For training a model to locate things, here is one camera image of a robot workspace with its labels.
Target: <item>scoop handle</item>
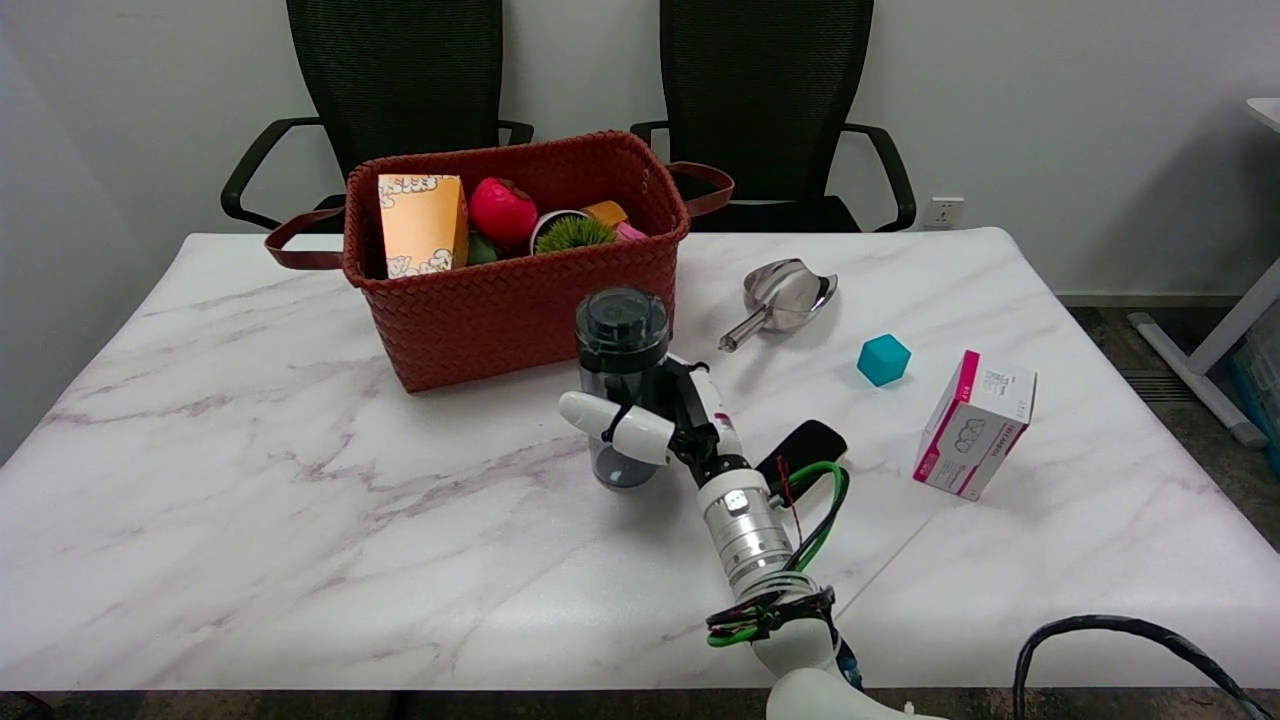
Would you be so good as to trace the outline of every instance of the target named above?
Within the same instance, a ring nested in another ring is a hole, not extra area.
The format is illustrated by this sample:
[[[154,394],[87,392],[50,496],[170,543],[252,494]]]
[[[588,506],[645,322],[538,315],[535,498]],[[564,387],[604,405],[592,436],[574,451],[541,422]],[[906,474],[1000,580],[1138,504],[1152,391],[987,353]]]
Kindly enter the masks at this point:
[[[724,352],[733,352],[740,345],[751,340],[755,333],[760,332],[764,323],[769,319],[769,306],[762,305],[759,310],[751,313],[751,316],[739,323],[739,325],[721,337],[721,350]]]

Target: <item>table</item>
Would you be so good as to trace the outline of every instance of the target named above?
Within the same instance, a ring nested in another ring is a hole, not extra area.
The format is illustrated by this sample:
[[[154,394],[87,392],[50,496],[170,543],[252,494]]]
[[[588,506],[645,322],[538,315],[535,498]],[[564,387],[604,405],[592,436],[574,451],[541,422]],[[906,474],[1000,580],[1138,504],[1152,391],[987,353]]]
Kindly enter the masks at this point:
[[[786,255],[840,273],[833,305],[717,352],[741,277]],[[1030,630],[1084,611],[1178,629],[1247,687],[1280,679],[1280,559],[1002,231],[692,236],[678,297],[673,351],[712,363],[753,460],[809,418],[849,439],[810,573],[868,684],[1007,685]],[[884,332],[915,355],[877,389],[854,365]],[[966,347],[1041,374],[977,503],[910,479]],[[556,414],[576,383],[559,364],[407,396],[340,274],[283,270],[261,236],[188,237],[0,470],[0,688],[771,684],[704,642],[732,598],[692,482],[598,486]],[[1080,633],[1032,682],[1206,680]]]
[[[1280,97],[1253,97],[1245,102],[1245,109],[1263,124],[1280,132]],[[1187,387],[1201,398],[1201,402],[1231,430],[1235,439],[1253,450],[1266,447],[1267,437],[1206,374],[1210,368],[1231,351],[1231,347],[1244,337],[1244,333],[1267,311],[1267,307],[1271,307],[1276,299],[1280,299],[1280,260],[1267,268],[1258,282],[1253,283],[1253,287],[1244,293],[1244,297],[1231,307],[1231,311],[1190,355],[1183,352],[1149,314],[1134,313],[1129,315],[1133,327],[1169,364],[1170,369],[1187,383]]]

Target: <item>black phone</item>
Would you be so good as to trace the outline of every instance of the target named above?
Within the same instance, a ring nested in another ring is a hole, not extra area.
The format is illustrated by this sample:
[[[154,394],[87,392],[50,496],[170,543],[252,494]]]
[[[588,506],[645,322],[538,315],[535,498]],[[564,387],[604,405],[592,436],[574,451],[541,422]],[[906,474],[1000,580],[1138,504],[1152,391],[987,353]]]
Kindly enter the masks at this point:
[[[806,468],[814,462],[837,462],[849,450],[849,443],[840,433],[818,420],[805,420],[799,428],[774,448],[755,469],[764,475],[764,482],[769,483],[769,495],[782,496],[782,506],[790,507],[786,493],[782,492],[782,474],[778,470],[778,457],[781,457],[788,471]]]

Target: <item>brown leather handle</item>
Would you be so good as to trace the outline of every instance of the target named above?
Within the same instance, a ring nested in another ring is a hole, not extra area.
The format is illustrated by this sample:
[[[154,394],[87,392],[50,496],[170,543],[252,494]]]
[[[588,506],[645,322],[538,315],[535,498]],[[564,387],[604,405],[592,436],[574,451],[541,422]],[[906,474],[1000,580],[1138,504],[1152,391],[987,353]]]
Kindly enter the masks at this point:
[[[342,268],[342,252],[333,250],[285,250],[284,246],[297,234],[320,220],[326,220],[342,213],[342,208],[332,210],[312,210],[302,213],[283,225],[271,231],[262,245],[275,258],[275,261],[291,270],[337,270]]]
[[[733,197],[733,178],[728,177],[728,173],[724,170],[716,169],[710,165],[703,165],[701,163],[681,161],[668,164],[667,172],[682,173],[689,177],[698,178],[705,183],[710,183],[710,186],[716,188],[714,192],[708,192],[701,197],[685,201],[685,209],[689,210],[690,218],[714,213],[716,210],[728,205],[730,199]]]

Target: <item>woven basket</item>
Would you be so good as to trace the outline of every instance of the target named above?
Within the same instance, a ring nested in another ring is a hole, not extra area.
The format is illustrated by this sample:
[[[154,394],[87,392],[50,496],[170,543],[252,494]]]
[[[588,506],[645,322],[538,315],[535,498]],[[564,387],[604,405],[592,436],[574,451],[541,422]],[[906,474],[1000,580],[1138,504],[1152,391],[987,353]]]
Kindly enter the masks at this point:
[[[419,392],[573,357],[577,304],[608,287],[645,290],[675,313],[676,249],[689,234],[689,218],[727,204],[732,181],[705,165],[675,163],[669,168],[719,190],[686,206],[662,161],[639,137],[625,132],[383,158],[360,165],[347,178],[340,254],[284,246],[342,209],[293,218],[268,236],[266,247],[287,268],[342,268],[351,284],[364,291],[396,375],[406,391]],[[384,173],[460,176],[468,197],[481,179],[507,178],[543,213],[614,200],[627,210],[628,222],[650,237],[387,279],[378,204],[378,176]]]

